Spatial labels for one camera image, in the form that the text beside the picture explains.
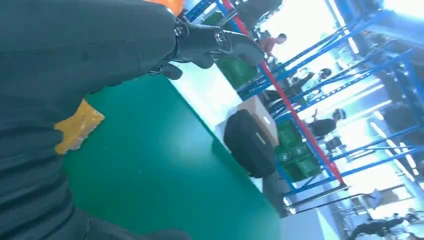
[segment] red beam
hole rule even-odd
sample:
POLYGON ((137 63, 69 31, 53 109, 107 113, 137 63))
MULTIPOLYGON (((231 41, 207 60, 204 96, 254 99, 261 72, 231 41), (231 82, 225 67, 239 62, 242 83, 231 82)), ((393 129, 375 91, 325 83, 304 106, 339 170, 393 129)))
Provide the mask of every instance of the red beam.
MULTIPOLYGON (((233 7, 230 4, 229 0, 223 0, 223 4, 224 6, 231 11, 233 9, 233 7)), ((234 18, 234 22, 237 25, 237 27, 240 29, 240 32, 246 36, 249 36, 249 31, 246 29, 245 25, 243 24, 243 22, 240 20, 239 16, 235 16, 234 18)), ((284 93, 283 89, 280 87, 280 85, 278 84, 276 78, 274 77, 274 75, 271 73, 270 69, 268 68, 268 64, 263 61, 260 66, 262 67, 263 71, 265 72, 266 76, 268 77, 268 79, 271 81, 271 83, 274 85, 275 90, 278 92, 278 94, 280 95, 282 101, 284 102, 284 104, 286 105, 286 107, 288 108, 288 110, 290 111, 291 115, 293 116, 294 120, 296 121, 296 123, 299 125, 299 127, 302 129, 302 131, 305 133, 305 137, 306 139, 310 142, 310 144, 312 145, 312 147, 316 150, 316 152, 319 154, 319 156, 321 157, 321 159, 324 161, 324 163, 327 165, 327 167, 330 169, 330 171, 334 174, 335 178, 340 182, 340 184, 343 184, 344 181, 342 179, 342 176, 340 175, 339 169, 336 167, 335 164, 331 164, 331 162, 329 161, 329 159, 327 158, 327 156, 324 154, 323 150, 320 148, 320 146, 318 146, 317 141, 315 140, 315 137, 312 136, 311 132, 308 130, 308 127, 305 125, 305 123, 299 118, 298 114, 296 113, 296 111, 293 109, 292 104, 290 103, 289 98, 287 97, 287 95, 284 93)))

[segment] green tabletop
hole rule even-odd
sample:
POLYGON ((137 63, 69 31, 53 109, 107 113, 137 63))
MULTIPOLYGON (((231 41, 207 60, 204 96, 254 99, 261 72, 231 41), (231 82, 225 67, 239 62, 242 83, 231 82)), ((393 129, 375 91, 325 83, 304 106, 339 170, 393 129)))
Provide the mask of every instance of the green tabletop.
POLYGON ((105 115, 65 156, 76 204, 145 234, 279 240, 279 217, 172 84, 149 76, 87 98, 105 115))

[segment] black bag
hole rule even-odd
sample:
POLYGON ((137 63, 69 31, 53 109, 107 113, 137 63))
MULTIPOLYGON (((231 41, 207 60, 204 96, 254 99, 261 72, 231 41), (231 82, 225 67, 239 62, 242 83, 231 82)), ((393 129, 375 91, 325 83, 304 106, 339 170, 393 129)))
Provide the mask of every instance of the black bag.
POLYGON ((224 143, 252 177, 264 178, 276 171, 274 147, 247 110, 229 117, 224 143))

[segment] yellow tape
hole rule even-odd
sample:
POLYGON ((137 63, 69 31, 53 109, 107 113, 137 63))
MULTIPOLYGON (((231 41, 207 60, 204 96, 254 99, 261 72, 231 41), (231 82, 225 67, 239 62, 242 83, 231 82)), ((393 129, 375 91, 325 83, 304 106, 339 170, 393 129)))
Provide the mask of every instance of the yellow tape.
POLYGON ((79 149, 84 139, 105 119, 87 101, 82 100, 76 113, 70 118, 55 125, 56 130, 63 132, 63 141, 56 146, 58 154, 66 154, 69 150, 79 149))

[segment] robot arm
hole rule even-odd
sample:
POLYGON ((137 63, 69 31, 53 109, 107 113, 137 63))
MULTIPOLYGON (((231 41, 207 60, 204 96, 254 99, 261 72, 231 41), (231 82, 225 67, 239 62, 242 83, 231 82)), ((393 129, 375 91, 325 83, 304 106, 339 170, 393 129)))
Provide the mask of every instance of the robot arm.
POLYGON ((0 239, 189 239, 140 238, 75 208, 54 125, 87 94, 170 61, 230 55, 258 64, 260 48, 143 0, 2 0, 0 31, 0 239))

